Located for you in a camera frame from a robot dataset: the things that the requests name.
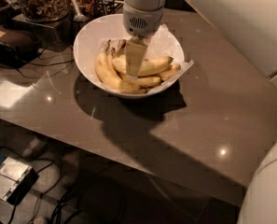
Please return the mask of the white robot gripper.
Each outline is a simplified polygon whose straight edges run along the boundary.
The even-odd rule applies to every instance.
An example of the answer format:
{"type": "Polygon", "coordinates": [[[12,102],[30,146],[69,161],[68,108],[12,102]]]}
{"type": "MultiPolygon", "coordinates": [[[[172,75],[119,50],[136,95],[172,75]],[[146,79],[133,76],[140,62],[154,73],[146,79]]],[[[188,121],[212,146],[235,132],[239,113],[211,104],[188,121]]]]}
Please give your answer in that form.
{"type": "Polygon", "coordinates": [[[143,37],[157,32],[163,16],[163,8],[143,10],[125,2],[123,5],[123,25],[132,37],[126,43],[126,76],[137,79],[144,60],[147,45],[143,37]]]}

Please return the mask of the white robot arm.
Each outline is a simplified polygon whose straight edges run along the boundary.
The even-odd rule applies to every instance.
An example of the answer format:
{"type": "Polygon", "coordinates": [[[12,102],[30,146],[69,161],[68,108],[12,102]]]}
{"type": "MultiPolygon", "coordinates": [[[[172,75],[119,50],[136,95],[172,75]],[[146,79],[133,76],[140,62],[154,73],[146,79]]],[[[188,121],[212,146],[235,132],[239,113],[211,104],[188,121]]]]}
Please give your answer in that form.
{"type": "MultiPolygon", "coordinates": [[[[277,0],[185,0],[277,86],[277,0]]],[[[137,77],[143,40],[159,29],[165,0],[124,0],[127,75],[137,77]]],[[[277,142],[259,164],[237,224],[277,224],[277,142]]]]}

